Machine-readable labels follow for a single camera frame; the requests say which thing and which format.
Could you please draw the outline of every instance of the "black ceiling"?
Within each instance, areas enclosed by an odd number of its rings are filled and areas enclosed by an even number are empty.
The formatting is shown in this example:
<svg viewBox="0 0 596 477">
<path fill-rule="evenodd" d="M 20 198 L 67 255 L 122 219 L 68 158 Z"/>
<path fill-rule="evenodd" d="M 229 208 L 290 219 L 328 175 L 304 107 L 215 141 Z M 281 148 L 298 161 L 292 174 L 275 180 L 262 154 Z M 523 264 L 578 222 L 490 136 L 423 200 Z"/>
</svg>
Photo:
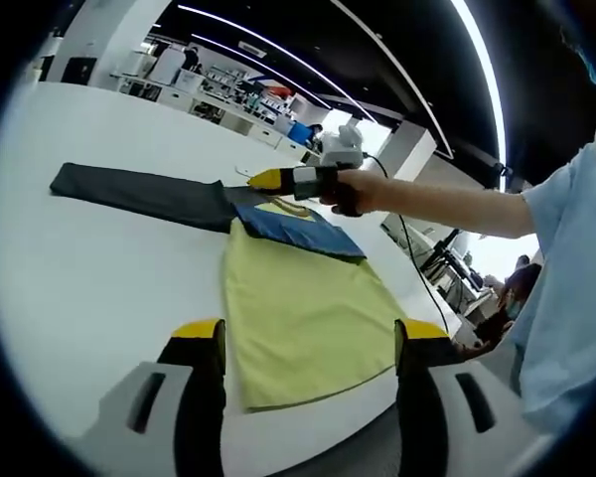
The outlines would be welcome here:
<svg viewBox="0 0 596 477">
<path fill-rule="evenodd" d="M 494 157 L 497 132 L 482 68 L 450 0 L 344 0 L 399 59 L 455 149 L 456 165 L 481 182 L 494 177 L 472 148 Z M 596 88 L 582 63 L 527 0 L 467 0 L 493 62 L 501 94 L 509 165 L 541 182 L 591 140 Z M 356 100 L 397 112 L 428 127 L 428 114 L 385 54 L 327 0 L 284 4 L 263 0 L 173 2 L 153 30 L 184 42 L 192 33 L 237 49 L 246 41 L 268 54 L 264 63 L 321 94 L 340 95 L 314 74 L 255 38 L 178 4 L 214 13 L 280 44 Z"/>
</svg>

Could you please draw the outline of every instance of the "light blue shirt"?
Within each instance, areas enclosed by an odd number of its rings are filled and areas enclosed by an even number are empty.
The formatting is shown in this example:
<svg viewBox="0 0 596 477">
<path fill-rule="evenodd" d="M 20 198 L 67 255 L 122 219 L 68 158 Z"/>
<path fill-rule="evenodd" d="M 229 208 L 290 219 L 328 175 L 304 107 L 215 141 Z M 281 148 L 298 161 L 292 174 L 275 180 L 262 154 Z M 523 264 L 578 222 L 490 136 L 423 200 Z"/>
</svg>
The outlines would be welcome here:
<svg viewBox="0 0 596 477">
<path fill-rule="evenodd" d="M 525 417 L 562 432 L 596 389 L 596 157 L 587 145 L 523 192 L 543 271 L 509 339 L 524 350 Z"/>
</svg>

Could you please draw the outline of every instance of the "black cable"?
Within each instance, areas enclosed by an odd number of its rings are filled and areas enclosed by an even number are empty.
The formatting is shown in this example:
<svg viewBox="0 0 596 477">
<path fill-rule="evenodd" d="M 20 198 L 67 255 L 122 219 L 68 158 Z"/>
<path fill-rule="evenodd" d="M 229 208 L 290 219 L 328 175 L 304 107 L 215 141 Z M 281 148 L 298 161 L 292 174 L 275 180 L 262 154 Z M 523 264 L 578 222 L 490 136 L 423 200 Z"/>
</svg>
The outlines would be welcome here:
<svg viewBox="0 0 596 477">
<path fill-rule="evenodd" d="M 386 179 L 388 179 L 388 173 L 386 172 L 386 169 L 384 169 L 384 166 L 382 165 L 382 163 L 379 162 L 379 160 L 376 157 L 373 157 L 370 154 L 365 153 L 364 155 L 366 157 L 371 157 L 373 159 L 373 161 L 375 161 L 375 163 L 381 169 L 381 172 L 384 174 L 384 177 Z M 426 278 L 424 277 L 424 274 L 419 269 L 419 266 L 417 265 L 417 262 L 415 261 L 415 257 L 413 256 L 413 245 L 410 240 L 410 236 L 408 235 L 408 229 L 406 228 L 406 223 L 404 222 L 404 218 L 400 214 L 397 214 L 397 216 L 399 217 L 399 220 L 401 221 L 401 226 L 404 228 L 404 234 L 406 235 L 406 243 L 408 245 L 408 249 L 410 250 L 410 261 L 413 262 L 415 270 L 417 270 L 417 274 L 419 275 L 421 282 L 424 284 L 424 288 L 426 288 L 426 291 L 428 292 L 428 296 L 430 296 L 430 299 L 433 300 L 433 303 L 435 304 L 435 306 L 437 307 L 437 310 L 439 311 L 439 314 L 441 315 L 441 321 L 444 322 L 444 328 L 446 329 L 446 334 L 448 336 L 450 336 L 450 332 L 448 331 L 448 323 L 446 323 L 446 317 L 444 316 L 444 312 L 441 311 L 441 307 L 439 306 L 439 303 L 437 303 L 437 300 L 435 300 L 435 297 L 433 296 L 432 292 L 430 291 L 430 288 L 428 288 L 428 284 L 426 283 Z"/>
</svg>

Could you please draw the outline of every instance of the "dark gray cloth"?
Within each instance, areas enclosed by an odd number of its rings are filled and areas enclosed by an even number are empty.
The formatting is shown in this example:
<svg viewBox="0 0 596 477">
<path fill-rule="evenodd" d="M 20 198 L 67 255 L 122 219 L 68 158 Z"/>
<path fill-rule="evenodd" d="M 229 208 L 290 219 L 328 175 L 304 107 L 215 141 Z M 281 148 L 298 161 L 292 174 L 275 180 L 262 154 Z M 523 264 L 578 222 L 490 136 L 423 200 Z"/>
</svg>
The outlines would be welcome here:
<svg viewBox="0 0 596 477">
<path fill-rule="evenodd" d="M 101 204 L 184 226 L 229 233 L 233 204 L 257 205 L 265 196 L 247 187 L 66 163 L 51 184 L 64 197 Z"/>
</svg>

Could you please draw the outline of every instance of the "blue fabric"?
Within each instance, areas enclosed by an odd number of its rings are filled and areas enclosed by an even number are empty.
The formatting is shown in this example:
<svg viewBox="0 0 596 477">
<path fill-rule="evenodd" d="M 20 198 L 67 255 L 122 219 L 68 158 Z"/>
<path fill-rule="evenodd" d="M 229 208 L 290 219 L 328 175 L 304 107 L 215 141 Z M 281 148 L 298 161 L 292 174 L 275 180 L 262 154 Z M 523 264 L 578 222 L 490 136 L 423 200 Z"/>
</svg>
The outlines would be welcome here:
<svg viewBox="0 0 596 477">
<path fill-rule="evenodd" d="M 250 235 L 325 255 L 365 257 L 342 229 L 332 226 L 317 214 L 312 214 L 316 222 L 311 222 L 254 207 L 236 206 L 236 213 Z"/>
<path fill-rule="evenodd" d="M 562 432 L 596 389 L 596 156 L 591 145 L 525 191 L 545 263 L 509 339 L 528 420 Z"/>
</svg>

